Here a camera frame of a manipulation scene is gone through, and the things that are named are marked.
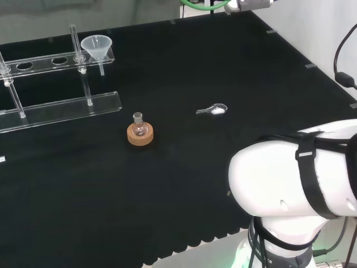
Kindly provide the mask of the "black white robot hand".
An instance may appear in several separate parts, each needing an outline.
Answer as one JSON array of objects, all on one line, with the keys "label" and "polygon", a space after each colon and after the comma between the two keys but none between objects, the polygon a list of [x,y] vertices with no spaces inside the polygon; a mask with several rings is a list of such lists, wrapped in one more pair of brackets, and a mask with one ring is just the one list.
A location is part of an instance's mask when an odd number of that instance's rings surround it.
[{"label": "black white robot hand", "polygon": [[269,8],[274,0],[231,0],[224,6],[228,13],[253,11]]}]

